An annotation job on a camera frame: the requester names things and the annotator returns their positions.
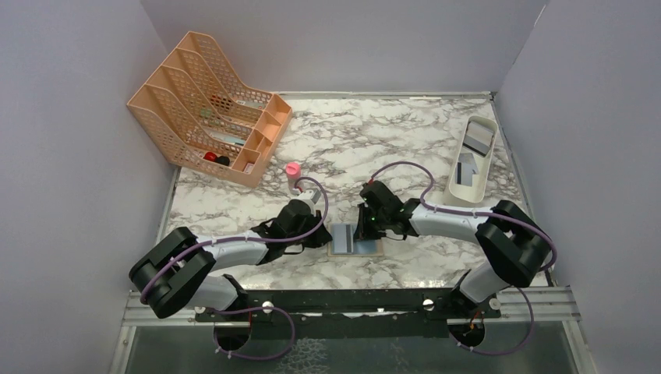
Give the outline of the grey plain card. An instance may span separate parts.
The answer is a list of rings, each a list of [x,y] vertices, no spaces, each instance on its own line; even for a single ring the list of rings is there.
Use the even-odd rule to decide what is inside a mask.
[[[330,253],[336,256],[351,256],[354,250],[355,229],[351,224],[333,224],[331,234],[333,236]]]

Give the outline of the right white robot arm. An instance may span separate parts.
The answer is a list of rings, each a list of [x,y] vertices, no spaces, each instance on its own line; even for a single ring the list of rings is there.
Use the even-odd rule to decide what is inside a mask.
[[[448,299],[461,317],[470,316],[505,288],[528,287],[556,256],[546,233],[509,200],[491,209],[431,207],[422,199],[403,202],[374,180],[365,183],[359,195],[356,241],[383,238],[391,231],[402,238],[445,237],[480,246],[486,261],[463,275]]]

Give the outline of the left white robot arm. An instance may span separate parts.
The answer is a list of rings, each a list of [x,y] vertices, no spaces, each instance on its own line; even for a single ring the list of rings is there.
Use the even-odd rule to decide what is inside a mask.
[[[324,215],[304,200],[292,199],[270,220],[242,234],[203,240],[188,227],[176,228],[129,271],[140,301],[159,319],[185,307],[211,307],[225,319],[239,318],[247,294],[230,276],[212,272],[233,266],[259,266],[285,255],[290,246],[317,249],[330,243]]]

